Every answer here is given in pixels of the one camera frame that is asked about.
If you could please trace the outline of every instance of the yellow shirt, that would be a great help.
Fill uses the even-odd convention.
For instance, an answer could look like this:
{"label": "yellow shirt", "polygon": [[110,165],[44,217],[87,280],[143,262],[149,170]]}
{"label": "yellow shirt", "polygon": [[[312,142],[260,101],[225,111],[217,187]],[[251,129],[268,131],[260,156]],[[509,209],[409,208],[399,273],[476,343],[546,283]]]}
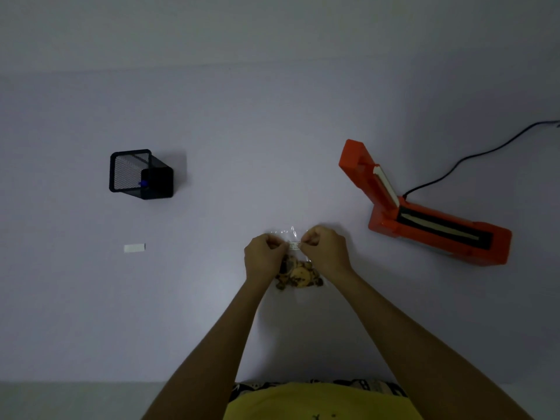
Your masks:
{"label": "yellow shirt", "polygon": [[421,420],[408,398],[331,383],[288,383],[242,395],[224,420]]}

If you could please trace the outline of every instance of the hand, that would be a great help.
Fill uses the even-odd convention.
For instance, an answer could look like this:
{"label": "hand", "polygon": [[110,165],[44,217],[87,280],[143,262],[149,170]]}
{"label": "hand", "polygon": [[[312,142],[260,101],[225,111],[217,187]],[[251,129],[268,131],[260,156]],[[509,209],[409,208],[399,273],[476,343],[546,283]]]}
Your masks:
{"label": "hand", "polygon": [[282,258],[289,244],[273,234],[262,234],[245,248],[245,270],[248,282],[262,282],[268,286],[280,271]]}
{"label": "hand", "polygon": [[329,281],[347,273],[354,273],[346,239],[330,228],[316,225],[301,238],[300,250],[313,262],[315,268]]}

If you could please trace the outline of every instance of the patterned fabric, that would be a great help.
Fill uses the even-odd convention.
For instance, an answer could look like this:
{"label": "patterned fabric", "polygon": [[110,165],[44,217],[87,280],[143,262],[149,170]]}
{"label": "patterned fabric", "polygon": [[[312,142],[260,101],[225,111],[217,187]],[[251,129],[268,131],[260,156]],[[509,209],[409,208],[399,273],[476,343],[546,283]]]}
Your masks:
{"label": "patterned fabric", "polygon": [[[357,388],[385,395],[396,395],[402,396],[404,398],[408,397],[399,385],[391,382],[382,382],[381,380],[352,379],[322,381],[312,379],[304,383],[333,383],[335,385],[348,386],[350,388]],[[234,383],[234,388],[232,389],[230,394],[230,402],[249,392],[274,388],[285,384],[286,383],[284,382],[236,382]]]}

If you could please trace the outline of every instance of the black mesh pen holder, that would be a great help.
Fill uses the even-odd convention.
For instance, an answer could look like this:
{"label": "black mesh pen holder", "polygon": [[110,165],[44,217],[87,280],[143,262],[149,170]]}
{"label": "black mesh pen holder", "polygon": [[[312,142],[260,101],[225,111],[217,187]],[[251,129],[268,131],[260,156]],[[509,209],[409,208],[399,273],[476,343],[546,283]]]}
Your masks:
{"label": "black mesh pen holder", "polygon": [[140,199],[173,196],[173,168],[149,150],[130,150],[111,155],[109,190]]}

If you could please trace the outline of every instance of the orange heat sealer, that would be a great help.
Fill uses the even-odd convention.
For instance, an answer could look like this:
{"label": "orange heat sealer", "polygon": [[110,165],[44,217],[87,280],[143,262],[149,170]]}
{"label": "orange heat sealer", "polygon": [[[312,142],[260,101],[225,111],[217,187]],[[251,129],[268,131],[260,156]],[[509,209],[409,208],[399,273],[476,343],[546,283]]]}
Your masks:
{"label": "orange heat sealer", "polygon": [[414,240],[472,264],[500,265],[508,261],[510,230],[407,202],[396,195],[363,143],[347,140],[338,165],[374,203],[370,230]]}

